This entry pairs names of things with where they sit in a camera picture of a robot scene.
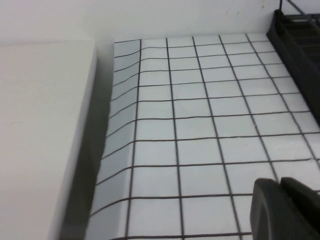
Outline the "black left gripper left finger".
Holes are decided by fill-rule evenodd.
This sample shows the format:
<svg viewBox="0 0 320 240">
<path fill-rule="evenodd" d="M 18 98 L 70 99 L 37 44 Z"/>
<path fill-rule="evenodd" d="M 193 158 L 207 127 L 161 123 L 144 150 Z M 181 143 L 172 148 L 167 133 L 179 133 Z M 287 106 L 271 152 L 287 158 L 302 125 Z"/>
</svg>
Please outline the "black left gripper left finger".
<svg viewBox="0 0 320 240">
<path fill-rule="evenodd" d="M 254 240 L 279 240 L 281 206 L 284 196 L 278 183 L 259 178 L 254 182 L 250 209 L 250 226 Z"/>
</svg>

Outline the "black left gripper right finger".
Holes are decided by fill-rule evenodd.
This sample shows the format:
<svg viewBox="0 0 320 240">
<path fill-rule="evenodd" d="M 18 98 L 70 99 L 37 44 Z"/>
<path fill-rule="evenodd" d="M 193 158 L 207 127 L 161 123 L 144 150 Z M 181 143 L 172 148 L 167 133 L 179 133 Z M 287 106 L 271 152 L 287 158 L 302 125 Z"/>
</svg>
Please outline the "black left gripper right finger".
<svg viewBox="0 0 320 240">
<path fill-rule="evenodd" d="M 280 186 L 293 204 L 300 223 L 295 229 L 306 230 L 304 240 L 320 238 L 320 195 L 292 177 L 283 177 Z"/>
</svg>

